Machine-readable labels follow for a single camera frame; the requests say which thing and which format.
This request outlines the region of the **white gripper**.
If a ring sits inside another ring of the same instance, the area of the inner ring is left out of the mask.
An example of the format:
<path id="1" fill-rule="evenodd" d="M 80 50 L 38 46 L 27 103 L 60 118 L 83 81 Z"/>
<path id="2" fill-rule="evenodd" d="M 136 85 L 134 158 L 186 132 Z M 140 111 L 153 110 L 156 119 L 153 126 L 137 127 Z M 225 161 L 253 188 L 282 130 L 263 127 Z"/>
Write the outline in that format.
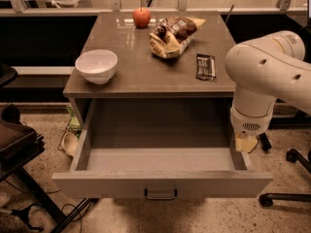
<path id="1" fill-rule="evenodd" d="M 264 133 L 272 119 L 272 114 L 267 116 L 245 116 L 234 107 L 230 109 L 230 121 L 235 132 L 235 149 L 246 153 L 251 152 L 258 144 L 256 136 Z"/>

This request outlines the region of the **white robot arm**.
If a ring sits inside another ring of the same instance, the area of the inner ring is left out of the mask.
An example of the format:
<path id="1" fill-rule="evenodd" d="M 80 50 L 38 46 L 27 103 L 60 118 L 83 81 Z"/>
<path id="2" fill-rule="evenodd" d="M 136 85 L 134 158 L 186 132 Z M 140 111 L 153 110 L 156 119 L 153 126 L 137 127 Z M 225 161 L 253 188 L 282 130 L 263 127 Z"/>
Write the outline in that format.
<path id="1" fill-rule="evenodd" d="M 236 150 L 255 148 L 278 99 L 311 114 L 311 64 L 304 56 L 304 43 L 292 31 L 245 41 L 229 50 L 225 70 L 235 82 L 230 121 Z"/>

